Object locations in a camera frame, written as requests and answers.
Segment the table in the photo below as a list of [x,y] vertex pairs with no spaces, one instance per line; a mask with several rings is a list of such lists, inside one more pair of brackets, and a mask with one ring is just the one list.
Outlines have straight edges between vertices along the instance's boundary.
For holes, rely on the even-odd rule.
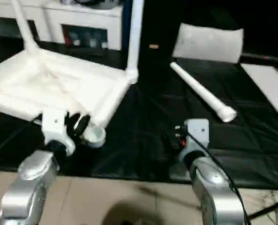
[[[94,56],[86,49],[40,43],[42,48],[116,68],[124,68],[123,52]],[[22,50],[20,40],[0,38],[0,62]],[[175,125],[188,118],[210,123],[211,152],[240,188],[278,189],[278,112],[241,65],[178,59],[178,64],[223,102],[239,113],[224,124],[169,68],[152,58],[140,60],[139,82],[129,89],[106,129],[107,142],[99,150],[82,146],[60,174],[151,182],[172,180],[174,158],[162,141]],[[0,113],[0,143],[26,121]],[[40,127],[32,125],[0,150],[0,170],[15,171],[42,144]]]

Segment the floor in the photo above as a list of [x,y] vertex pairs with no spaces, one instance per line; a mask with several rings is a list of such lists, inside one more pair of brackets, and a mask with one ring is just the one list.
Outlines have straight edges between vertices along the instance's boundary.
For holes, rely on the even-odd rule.
[[[0,200],[16,178],[0,172]],[[248,213],[278,201],[278,192],[241,189]],[[253,225],[276,224],[276,215]],[[120,225],[123,221],[157,225],[201,225],[198,201],[189,185],[58,177],[46,199],[40,225]]]

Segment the wire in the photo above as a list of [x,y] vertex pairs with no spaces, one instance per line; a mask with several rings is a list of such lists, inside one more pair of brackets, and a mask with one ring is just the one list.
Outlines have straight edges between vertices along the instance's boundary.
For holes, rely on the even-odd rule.
[[223,168],[223,166],[221,165],[221,163],[212,155],[212,153],[210,153],[209,149],[206,148],[204,145],[202,145],[202,143],[200,143],[192,134],[190,134],[187,130],[187,134],[188,136],[190,136],[203,150],[205,150],[210,158],[218,165],[218,167],[220,167],[222,169],[222,171],[225,173],[225,175],[227,176],[227,178],[229,179],[229,183],[230,183],[230,187],[233,189],[233,191],[235,192],[235,194],[238,196],[240,202],[241,202],[241,205],[242,205],[242,208],[243,208],[243,213],[244,213],[244,218],[245,218],[245,222],[247,225],[251,225],[251,221],[248,219],[248,216],[247,216],[247,211],[244,207],[244,204],[243,204],[243,200],[242,200],[242,197],[241,197],[241,194],[238,190],[238,188],[235,186],[235,183],[233,181],[233,179],[230,177],[230,175],[225,171],[225,169]]
[[27,123],[27,125],[25,125],[24,127],[21,127],[19,129],[17,129],[16,131],[14,131],[5,141],[3,141],[0,144],[0,150],[6,145],[8,144],[13,138],[15,138],[18,134],[20,134],[24,129],[28,128],[34,121],[41,119],[42,114],[40,113],[38,116],[36,116],[34,119],[32,119],[31,121],[29,121]]

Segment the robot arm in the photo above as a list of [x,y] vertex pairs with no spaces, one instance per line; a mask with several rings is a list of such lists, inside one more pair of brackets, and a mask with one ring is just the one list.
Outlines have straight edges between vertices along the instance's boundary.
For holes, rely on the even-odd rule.
[[[43,112],[42,132],[45,147],[27,157],[18,168],[18,177],[1,200],[1,225],[37,225],[43,213],[47,191],[55,181],[60,162],[75,150],[67,134],[66,112]],[[85,117],[85,127],[90,117]],[[81,135],[85,128],[78,129]]]
[[201,204],[203,224],[244,225],[244,208],[239,197],[230,187],[228,176],[195,140],[186,135],[188,132],[207,147],[208,120],[185,121],[183,134],[180,135],[185,138],[183,141],[185,146],[179,154],[179,160],[188,169],[193,191]]

